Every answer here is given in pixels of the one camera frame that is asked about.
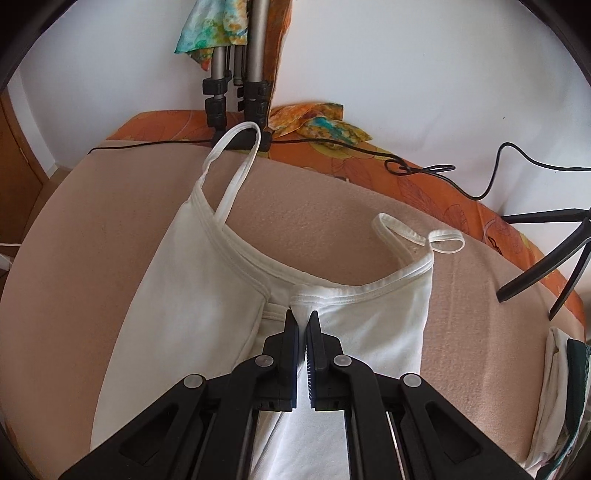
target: wooden door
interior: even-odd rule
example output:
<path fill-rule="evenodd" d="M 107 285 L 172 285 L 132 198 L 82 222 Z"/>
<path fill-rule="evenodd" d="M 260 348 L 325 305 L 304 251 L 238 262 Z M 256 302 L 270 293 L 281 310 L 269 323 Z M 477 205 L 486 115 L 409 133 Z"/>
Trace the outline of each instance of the wooden door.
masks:
<path fill-rule="evenodd" d="M 35 172 L 25 156 L 30 148 L 22 146 L 24 137 L 8 94 L 3 93 L 0 100 L 0 243 L 18 244 L 24 237 L 29 215 L 47 176 L 39 178 L 37 160 L 32 159 Z M 12 257 L 17 251 L 16 248 L 0 247 L 0 253 Z"/>

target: beige blanket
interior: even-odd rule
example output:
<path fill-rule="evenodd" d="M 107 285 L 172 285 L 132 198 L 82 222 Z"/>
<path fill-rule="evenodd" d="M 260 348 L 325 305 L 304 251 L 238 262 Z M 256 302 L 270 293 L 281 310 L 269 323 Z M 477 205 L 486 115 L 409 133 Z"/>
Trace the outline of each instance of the beige blanket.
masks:
<path fill-rule="evenodd" d="M 119 328 L 207 152 L 193 145 L 95 151 L 33 224 L 0 302 L 0 407 L 41 478 L 57 478 L 89 451 Z M 224 155 L 205 185 L 212 206 L 243 157 Z M 379 212 L 422 234 L 443 226 L 375 192 L 264 158 L 255 162 L 228 224 L 280 262 L 361 285 L 398 268 L 371 229 Z M 523 463 L 548 328 L 579 339 L 584 333 L 566 309 L 548 322 L 555 298 L 539 284 L 499 304 L 496 290 L 519 273 L 472 238 L 462 252 L 436 256 L 423 376 Z"/>

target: black cable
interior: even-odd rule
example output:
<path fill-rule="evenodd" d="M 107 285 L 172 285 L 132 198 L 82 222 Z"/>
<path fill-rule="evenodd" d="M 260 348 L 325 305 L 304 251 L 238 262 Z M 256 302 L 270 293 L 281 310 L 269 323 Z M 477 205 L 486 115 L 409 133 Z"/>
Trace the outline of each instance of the black cable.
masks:
<path fill-rule="evenodd" d="M 407 177 L 409 175 L 416 175 L 417 173 L 423 173 L 425 175 L 431 175 L 432 177 L 435 177 L 435 178 L 438 178 L 440 180 L 445 181 L 446 183 L 448 183 L 449 185 L 451 185 L 452 187 L 454 187 L 462 195 L 464 195 L 464 197 L 469 198 L 470 200 L 474 200 L 476 202 L 482 200 L 484 197 L 486 197 L 490 193 L 491 188 L 492 188 L 492 185 L 495 182 L 496 173 L 497 173 L 497 171 L 499 169 L 499 162 L 501 161 L 501 153 L 503 152 L 503 150 L 505 149 L 505 147 L 514 148 L 521 155 L 523 155 L 523 157 L 527 161 L 529 161 L 530 163 L 533 163 L 533 165 L 536 165 L 536 166 L 542 167 L 542 168 L 547 168 L 548 170 L 555 170 L 555 171 L 591 171 L 591 167 L 558 167 L 558 166 L 555 166 L 555 165 L 549 165 L 547 163 L 539 162 L 539 161 L 534 160 L 533 158 L 531 158 L 527 153 L 525 153 L 520 147 L 518 147 L 514 143 L 512 143 L 512 142 L 505 142 L 505 143 L 503 143 L 499 147 L 499 150 L 497 150 L 497 152 L 496 152 L 495 166 L 494 166 L 494 168 L 492 170 L 491 179 L 490 179 L 490 181 L 488 183 L 488 186 L 486 187 L 486 190 L 481 195 L 479 195 L 477 197 L 474 197 L 474 196 L 470 195 L 469 193 L 467 193 L 466 191 L 464 191 L 452 179 L 449 179 L 449 178 L 441 175 L 441 173 L 443 173 L 445 171 L 453 171 L 453 170 L 455 170 L 456 167 L 454 165 L 442 164 L 442 165 L 432 165 L 430 167 L 411 167 L 410 165 L 408 165 L 408 163 L 403 158 L 399 157 L 398 155 L 389 154 L 389 153 L 382 153 L 382 152 L 377 152 L 377 151 L 372 151 L 372 150 L 366 150 L 364 148 L 355 147 L 355 146 L 349 145 L 349 144 L 344 143 L 344 142 L 339 142 L 339 141 L 336 141 L 336 140 L 328 140 L 328 139 L 324 139 L 324 138 L 301 138 L 301 139 L 298 139 L 298 140 L 273 141 L 273 143 L 305 143 L 305 142 L 331 143 L 331 144 L 335 144 L 335 145 L 341 145 L 343 147 L 347 147 L 347 148 L 350 148 L 352 150 L 356 150 L 356 151 L 359 151 L 359 152 L 362 152 L 362 153 L 367 153 L 367 154 L 370 154 L 370 155 L 374 155 L 376 157 L 386 157 L 388 159 L 384 161 L 384 167 L 392 175 L 396 175 L 397 177 Z M 391 170 L 388 167 L 389 164 L 391 164 L 391 163 L 395 163 L 396 165 L 398 165 L 398 167 L 400 168 L 400 170 L 399 171 L 393 171 L 393 170 Z"/>
<path fill-rule="evenodd" d="M 165 144 L 165 143 L 184 143 L 184 144 L 190 144 L 190 145 L 198 145 L 198 144 L 202 144 L 202 143 L 211 143 L 211 142 L 212 142 L 211 140 L 195 140 L 195 141 L 191 141 L 191 140 L 159 140 L 157 142 L 144 142 L 144 143 L 137 143 L 134 145 L 120 145 L 117 147 L 95 147 L 95 148 L 92 148 L 91 150 L 89 150 L 87 155 L 90 155 L 90 153 L 94 152 L 94 150 L 124 150 L 126 148 L 146 147 L 148 145 L 161 145 L 161 144 Z"/>
<path fill-rule="evenodd" d="M 445 182 L 447 182 L 449 185 L 451 185 L 452 187 L 454 187 L 458 192 L 460 192 L 462 195 L 464 195 L 465 197 L 469 198 L 470 200 L 474 200 L 474 201 L 480 201 L 482 200 L 484 197 L 486 197 L 489 192 L 491 191 L 492 185 L 495 182 L 495 178 L 496 178 L 496 172 L 499 169 L 499 162 L 501 161 L 501 153 L 503 152 L 503 150 L 505 149 L 505 147 L 511 147 L 514 148 L 515 150 L 517 150 L 527 161 L 529 161 L 530 163 L 533 163 L 533 165 L 536 165 L 538 167 L 542 167 L 542 168 L 547 168 L 548 170 L 555 170 L 555 171 L 591 171 L 591 167 L 557 167 L 555 165 L 549 165 L 547 163 L 542 163 L 539 162 L 537 160 L 534 160 L 533 158 L 531 158 L 527 153 L 525 153 L 522 149 L 520 149 L 520 147 L 518 147 L 517 145 L 515 145 L 512 142 L 505 142 L 503 143 L 500 147 L 499 150 L 497 150 L 496 152 L 496 159 L 495 159 L 495 166 L 492 170 L 492 175 L 491 175 L 491 179 L 488 183 L 488 186 L 486 187 L 486 190 L 479 196 L 474 197 L 472 195 L 470 195 L 469 193 L 466 193 L 464 190 L 462 190 L 452 179 L 449 179 L 443 175 L 439 175 L 439 173 L 436 170 L 433 170 L 433 167 L 427 167 L 427 168 L 415 168 L 415 167 L 410 167 L 409 169 L 404 168 L 402 172 L 396 172 L 396 171 L 392 171 L 390 170 L 390 168 L 388 168 L 388 163 L 391 163 L 391 160 L 386 160 L 384 161 L 384 167 L 386 168 L 386 170 L 388 170 L 388 172 L 390 172 L 393 175 L 396 176 L 407 176 L 407 175 L 414 175 L 417 173 L 424 173 L 426 175 L 431 175 L 435 178 L 438 178 L 440 180 L 443 180 Z"/>
<path fill-rule="evenodd" d="M 157 142 L 145 142 L 139 143 L 135 145 L 122 145 L 118 147 L 95 147 L 91 149 L 88 153 L 90 154 L 94 150 L 123 150 L 124 148 L 137 148 L 137 147 L 145 147 L 147 145 L 160 145 L 160 144 L 204 144 L 204 143 L 211 143 L 211 140 L 197 140 L 197 141 L 189 141 L 189 140 L 160 140 Z M 333 145 L 340 145 L 341 147 L 350 148 L 351 150 L 355 150 L 357 152 L 374 155 L 376 157 L 385 157 L 387 160 L 384 160 L 384 167 L 386 170 L 391 173 L 392 175 L 396 175 L 397 177 L 408 177 L 410 175 L 416 175 L 418 173 L 423 173 L 425 175 L 431 175 L 437 179 L 443 180 L 452 187 L 454 187 L 458 192 L 460 192 L 464 197 L 474 200 L 476 202 L 482 200 L 486 197 L 495 182 L 496 173 L 499 169 L 499 163 L 501 161 L 501 153 L 505 149 L 505 147 L 511 147 L 517 150 L 528 162 L 532 163 L 541 168 L 546 168 L 548 170 L 555 170 L 555 171 L 591 171 L 591 167 L 558 167 L 556 165 L 549 165 L 547 163 L 542 163 L 537 160 L 531 158 L 527 153 L 525 153 L 520 147 L 515 145 L 512 142 L 505 142 L 503 143 L 499 149 L 496 151 L 496 159 L 495 159 L 495 166 L 492 169 L 491 179 L 489 180 L 488 186 L 486 190 L 479 196 L 474 197 L 464 191 L 456 182 L 452 179 L 449 179 L 441 173 L 446 171 L 453 171 L 456 169 L 455 165 L 448 165 L 448 164 L 440 164 L 440 165 L 431 165 L 430 167 L 411 167 L 402 157 L 398 155 L 388 153 L 388 152 L 378 152 L 375 150 L 368 150 L 366 148 L 356 147 L 354 145 L 349 145 L 345 142 L 340 142 L 338 140 L 332 140 L 330 138 L 299 138 L 297 140 L 273 140 L 272 143 L 274 144 L 297 144 L 297 143 L 329 143 Z M 394 171 L 391 170 L 389 164 L 395 163 L 400 170 Z"/>

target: black tripod leg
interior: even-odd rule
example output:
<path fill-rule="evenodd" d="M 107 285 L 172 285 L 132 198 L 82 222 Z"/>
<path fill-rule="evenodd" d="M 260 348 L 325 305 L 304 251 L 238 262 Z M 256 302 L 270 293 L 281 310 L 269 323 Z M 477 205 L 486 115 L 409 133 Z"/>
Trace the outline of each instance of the black tripod leg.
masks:
<path fill-rule="evenodd" d="M 550 320 L 554 318 L 554 315 L 556 315 L 558 310 L 560 310 L 560 307 L 564 304 L 566 299 L 569 298 L 569 295 L 574 290 L 577 282 L 580 280 L 581 275 L 583 275 L 589 260 L 591 260 L 591 243 L 585 245 L 583 253 L 581 253 L 581 258 L 579 258 L 577 266 L 573 270 L 573 274 L 570 276 L 569 281 L 564 286 L 564 290 L 560 293 L 556 303 L 552 305 L 552 308 L 550 309 Z"/>
<path fill-rule="evenodd" d="M 548 212 L 505 215 L 503 220 L 507 223 L 582 222 L 585 220 L 588 213 L 589 212 L 587 210 L 568 208 L 564 210 L 550 210 Z"/>
<path fill-rule="evenodd" d="M 544 278 L 548 273 L 552 272 L 570 257 L 572 257 L 577 250 L 591 239 L 591 222 L 585 220 L 579 227 L 571 233 L 559 246 L 552 250 L 542 260 L 524 271 L 517 278 L 514 278 L 506 285 L 503 285 L 497 292 L 496 298 L 499 301 L 509 300 L 518 293 L 521 293 L 526 288 L 531 287 L 534 283 Z"/>

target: white tank top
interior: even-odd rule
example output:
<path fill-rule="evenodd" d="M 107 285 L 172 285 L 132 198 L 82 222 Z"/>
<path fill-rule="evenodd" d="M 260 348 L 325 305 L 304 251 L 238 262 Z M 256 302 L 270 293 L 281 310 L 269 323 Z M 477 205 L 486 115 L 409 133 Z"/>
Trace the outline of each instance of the white tank top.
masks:
<path fill-rule="evenodd" d="M 214 212 L 202 191 L 209 167 L 234 135 L 248 128 L 256 129 L 256 144 Z M 283 331 L 288 308 L 302 335 L 317 310 L 323 332 L 337 336 L 346 354 L 376 373 L 420 372 L 433 251 L 461 250 L 462 234 L 436 230 L 425 239 L 380 213 L 372 226 L 406 266 L 362 286 L 336 284 L 281 264 L 225 224 L 259 142 L 258 126 L 245 122 L 230 129 L 207 156 L 203 175 L 179 208 L 129 306 L 100 391 L 92 448 L 186 375 L 225 375 L 261 353 L 265 338 Z M 423 256 L 413 260 L 396 234 L 424 245 Z M 436 247 L 449 241 L 452 250 Z M 298 408 L 260 416 L 252 478 L 348 478 L 343 414 L 311 410 L 305 376 L 300 368 Z"/>

